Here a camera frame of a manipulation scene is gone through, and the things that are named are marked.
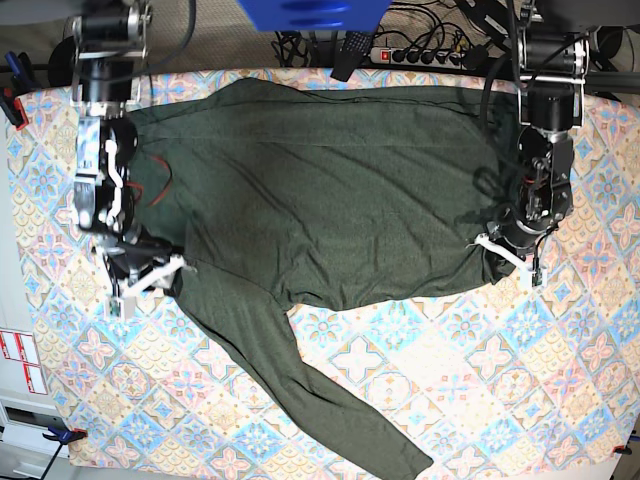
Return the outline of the black power strip red switch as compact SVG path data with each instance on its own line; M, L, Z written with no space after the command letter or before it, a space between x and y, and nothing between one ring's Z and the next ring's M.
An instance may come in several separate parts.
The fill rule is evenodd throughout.
M378 65L464 69L463 56L445 49L372 47L369 59Z

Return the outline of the blue clamp top left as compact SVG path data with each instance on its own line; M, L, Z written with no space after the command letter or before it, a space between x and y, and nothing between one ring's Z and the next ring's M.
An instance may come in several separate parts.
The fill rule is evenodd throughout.
M13 88L1 88L1 109L7 120L15 127L17 131L24 129L29 121L26 116L24 106L19 99L18 91L28 90L31 86L31 78L21 60L14 52L9 51L5 54L9 71L13 74L12 80L17 84Z

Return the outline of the blue plastic box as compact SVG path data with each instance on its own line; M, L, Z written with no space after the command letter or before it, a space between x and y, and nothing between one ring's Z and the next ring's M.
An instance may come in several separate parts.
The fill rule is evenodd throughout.
M254 27L266 31L376 29L391 0L240 0Z

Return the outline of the black remote-like device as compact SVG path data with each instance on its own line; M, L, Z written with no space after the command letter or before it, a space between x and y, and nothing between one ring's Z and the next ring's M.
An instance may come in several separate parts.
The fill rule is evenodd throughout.
M347 82L371 50L372 32L347 31L334 61L331 77Z

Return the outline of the blue clamp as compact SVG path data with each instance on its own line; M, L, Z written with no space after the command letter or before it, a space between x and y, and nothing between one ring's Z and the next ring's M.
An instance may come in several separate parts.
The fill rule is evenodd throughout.
M21 60L14 52L9 51L5 54L9 71L13 74L12 80L17 84L13 88L1 88L1 109L7 120L15 127L17 131L24 129L29 121L26 116L24 106L19 99L18 91L28 90L31 86L31 78Z
M63 447L88 437L87 431L82 429L69 430L67 427L64 427L64 428L48 427L47 430L48 432L43 433L42 437L45 440L57 443L58 446L54 454L51 456L43 474L41 475L40 477L41 480L46 479L49 471L51 470L51 467L53 466L58 455L61 453L61 450Z

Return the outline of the red white label stickers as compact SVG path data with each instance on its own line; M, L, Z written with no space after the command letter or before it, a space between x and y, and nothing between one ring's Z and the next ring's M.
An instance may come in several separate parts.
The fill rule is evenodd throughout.
M1 330L1 387L31 395L48 394L36 342L31 333Z

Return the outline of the blue clamp bottom left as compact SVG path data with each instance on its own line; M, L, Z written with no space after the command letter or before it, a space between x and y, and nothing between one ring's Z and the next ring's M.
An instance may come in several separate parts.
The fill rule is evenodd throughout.
M53 466L58 455L61 453L61 450L63 447L88 437L87 431L82 429L69 430L67 427L64 427L64 428L48 427L47 430L48 432L43 433L42 437L45 440L57 443L58 446L54 454L51 456L43 474L41 475L40 477L41 480L46 479L49 471L51 470L51 467Z

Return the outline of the clamp bottom right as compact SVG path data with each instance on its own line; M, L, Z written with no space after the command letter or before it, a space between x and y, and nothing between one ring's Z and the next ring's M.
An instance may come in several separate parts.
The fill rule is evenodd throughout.
M612 453L629 456L633 453L633 450L629 445L619 445L613 448Z

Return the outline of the colourful patterned tablecloth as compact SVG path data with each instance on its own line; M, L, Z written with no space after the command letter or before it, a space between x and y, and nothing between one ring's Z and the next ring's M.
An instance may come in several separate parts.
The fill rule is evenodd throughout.
M198 101L244 79L300 91L455 87L471 77L320 69L227 70L137 81L132 112ZM114 478L140 471L209 479L375 476L302 431L228 353L161 291L126 321L93 238L72 219L79 121L68 89L21 99L4 123L5 227L21 270L48 391L88 437L72 463ZM540 246L544 288L519 272L461 293L287 313L302 361L383 415L423 453L420 478L491 479L601 463L639 414L639 112L589 97L573 132L573 210ZM169 164L153 207L173 182Z

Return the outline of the dark green long-sleeve T-shirt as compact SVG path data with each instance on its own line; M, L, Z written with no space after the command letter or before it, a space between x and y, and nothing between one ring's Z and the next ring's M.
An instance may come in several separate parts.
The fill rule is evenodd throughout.
M287 313L461 293L512 266L473 245L516 171L516 100L474 89L300 91L244 79L133 111L137 210L189 264L177 302L306 434L382 479L432 461L300 357Z

